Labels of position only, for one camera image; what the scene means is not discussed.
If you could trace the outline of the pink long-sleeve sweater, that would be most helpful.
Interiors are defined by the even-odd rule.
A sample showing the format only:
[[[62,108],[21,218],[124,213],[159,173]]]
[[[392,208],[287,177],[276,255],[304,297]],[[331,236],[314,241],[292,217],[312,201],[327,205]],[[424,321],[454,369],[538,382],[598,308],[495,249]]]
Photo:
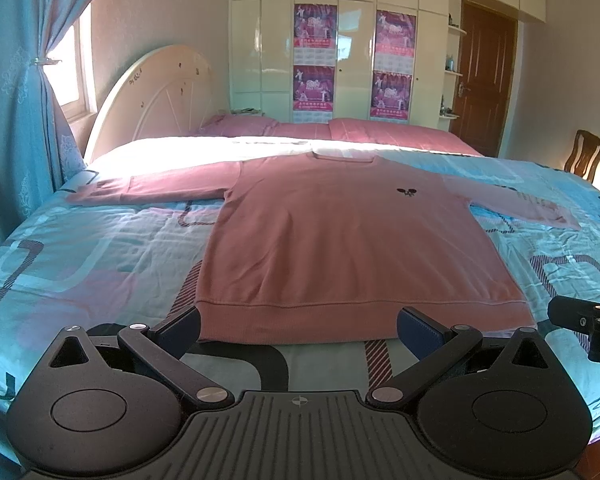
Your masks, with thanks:
[[[577,229],[504,186],[379,156],[218,162],[79,188],[80,205],[222,200],[197,284],[204,340],[324,344],[396,336],[413,307],[484,332],[530,326],[526,297],[472,206]]]

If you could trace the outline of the brown wooden chair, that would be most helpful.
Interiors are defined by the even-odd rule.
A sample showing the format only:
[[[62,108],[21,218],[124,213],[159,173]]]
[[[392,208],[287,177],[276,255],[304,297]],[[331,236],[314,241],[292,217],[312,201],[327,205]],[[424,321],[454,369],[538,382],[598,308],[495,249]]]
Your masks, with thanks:
[[[564,170],[593,183],[599,163],[600,138],[588,130],[579,129],[574,136]]]

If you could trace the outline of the white corner shelves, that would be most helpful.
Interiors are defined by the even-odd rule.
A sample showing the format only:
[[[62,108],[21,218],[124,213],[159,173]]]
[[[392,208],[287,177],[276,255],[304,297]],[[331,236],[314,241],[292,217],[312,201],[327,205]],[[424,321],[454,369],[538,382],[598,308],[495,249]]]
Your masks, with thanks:
[[[466,32],[462,26],[462,0],[449,0],[449,32],[446,43],[444,64],[443,93],[441,98],[441,115],[439,127],[450,130],[458,118],[455,111],[455,101],[458,85],[462,82],[460,70],[460,43]]]

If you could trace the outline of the blue window curtain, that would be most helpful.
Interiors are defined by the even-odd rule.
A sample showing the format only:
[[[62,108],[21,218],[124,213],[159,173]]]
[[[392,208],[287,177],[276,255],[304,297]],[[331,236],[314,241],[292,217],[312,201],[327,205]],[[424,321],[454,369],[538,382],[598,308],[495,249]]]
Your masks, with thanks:
[[[44,68],[92,0],[0,0],[0,245],[84,167]]]

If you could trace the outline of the pink folded blanket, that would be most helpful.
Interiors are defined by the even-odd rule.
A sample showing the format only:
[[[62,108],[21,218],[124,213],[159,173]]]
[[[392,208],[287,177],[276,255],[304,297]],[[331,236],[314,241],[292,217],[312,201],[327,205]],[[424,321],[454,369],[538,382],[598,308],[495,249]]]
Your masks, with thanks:
[[[447,131],[353,118],[332,119],[327,124],[278,122],[274,126],[267,126],[262,136],[390,145],[433,153],[481,156],[458,136]]]

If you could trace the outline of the brown wooden door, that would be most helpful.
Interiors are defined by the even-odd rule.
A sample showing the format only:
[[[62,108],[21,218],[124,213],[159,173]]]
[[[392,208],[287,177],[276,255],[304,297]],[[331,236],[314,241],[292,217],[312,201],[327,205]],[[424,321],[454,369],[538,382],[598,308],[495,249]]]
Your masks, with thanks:
[[[517,22],[484,6],[460,8],[460,79],[451,131],[484,156],[501,147],[515,65]]]

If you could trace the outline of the lower right pink poster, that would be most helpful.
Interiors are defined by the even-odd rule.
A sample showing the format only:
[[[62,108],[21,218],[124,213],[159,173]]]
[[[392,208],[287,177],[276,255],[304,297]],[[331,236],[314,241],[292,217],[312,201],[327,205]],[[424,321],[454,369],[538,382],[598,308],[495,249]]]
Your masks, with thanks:
[[[373,72],[370,118],[407,122],[410,114],[412,76]]]

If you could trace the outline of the pink poster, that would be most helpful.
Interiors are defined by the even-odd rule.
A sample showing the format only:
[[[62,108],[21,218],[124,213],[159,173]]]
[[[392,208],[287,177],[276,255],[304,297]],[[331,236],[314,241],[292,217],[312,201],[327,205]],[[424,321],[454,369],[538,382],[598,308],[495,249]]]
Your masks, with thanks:
[[[407,122],[410,114],[412,76],[373,72],[370,118]]]
[[[295,65],[292,121],[327,124],[334,116],[334,90],[332,66]]]
[[[294,5],[294,64],[334,67],[338,10],[332,4]]]
[[[411,75],[414,72],[417,16],[378,10],[374,71]]]

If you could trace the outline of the pink pillow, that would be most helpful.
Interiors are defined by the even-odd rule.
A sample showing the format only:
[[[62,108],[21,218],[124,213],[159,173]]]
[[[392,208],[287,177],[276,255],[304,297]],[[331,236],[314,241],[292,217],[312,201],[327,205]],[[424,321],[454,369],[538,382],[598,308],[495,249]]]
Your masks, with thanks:
[[[215,115],[198,128],[195,136],[266,136],[278,125],[273,118],[258,115]]]

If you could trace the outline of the cream curved headboard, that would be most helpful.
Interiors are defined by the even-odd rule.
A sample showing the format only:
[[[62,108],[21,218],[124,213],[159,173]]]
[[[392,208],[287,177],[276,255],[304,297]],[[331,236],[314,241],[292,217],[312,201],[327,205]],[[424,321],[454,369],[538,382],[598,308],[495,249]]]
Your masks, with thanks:
[[[185,44],[139,58],[111,89],[88,137],[92,162],[133,141],[188,136],[216,112],[208,61]]]

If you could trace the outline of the upper right pink poster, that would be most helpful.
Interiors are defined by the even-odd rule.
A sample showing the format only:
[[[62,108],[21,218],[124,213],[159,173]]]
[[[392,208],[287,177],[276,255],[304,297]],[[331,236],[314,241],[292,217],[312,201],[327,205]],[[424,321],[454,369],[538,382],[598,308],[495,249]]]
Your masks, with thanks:
[[[417,16],[378,10],[374,71],[411,75],[414,72]]]

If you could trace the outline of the lower left pink poster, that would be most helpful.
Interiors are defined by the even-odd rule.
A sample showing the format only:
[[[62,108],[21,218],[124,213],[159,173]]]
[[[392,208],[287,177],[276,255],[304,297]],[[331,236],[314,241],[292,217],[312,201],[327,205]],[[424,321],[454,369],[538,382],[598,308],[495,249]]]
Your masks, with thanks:
[[[334,116],[334,90],[332,66],[295,65],[292,121],[327,124]]]

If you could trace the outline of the upper left pink poster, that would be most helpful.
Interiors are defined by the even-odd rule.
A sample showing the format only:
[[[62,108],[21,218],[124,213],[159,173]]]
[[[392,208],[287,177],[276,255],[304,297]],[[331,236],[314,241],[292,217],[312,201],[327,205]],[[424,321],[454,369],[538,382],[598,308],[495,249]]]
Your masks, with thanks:
[[[294,5],[294,64],[334,67],[338,10],[332,4]]]

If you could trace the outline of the cream glossy wardrobe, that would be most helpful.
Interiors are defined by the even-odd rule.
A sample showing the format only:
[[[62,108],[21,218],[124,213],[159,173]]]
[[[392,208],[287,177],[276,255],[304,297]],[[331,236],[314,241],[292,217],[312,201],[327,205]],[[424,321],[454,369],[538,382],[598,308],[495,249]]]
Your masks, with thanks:
[[[464,1],[478,2],[519,21],[546,18],[546,0]],[[254,110],[280,122],[293,122],[296,3],[332,4],[338,10],[332,118],[372,119],[377,11],[416,15],[410,114],[405,123],[440,128],[449,0],[230,0],[230,105],[234,110]]]

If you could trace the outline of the window with frame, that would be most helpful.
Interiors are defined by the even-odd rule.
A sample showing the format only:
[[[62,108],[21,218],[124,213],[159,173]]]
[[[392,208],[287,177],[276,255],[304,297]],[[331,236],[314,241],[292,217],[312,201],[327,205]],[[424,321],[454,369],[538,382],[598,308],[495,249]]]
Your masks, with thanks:
[[[96,112],[92,49],[92,12],[87,6],[48,55],[44,67],[68,122]]]

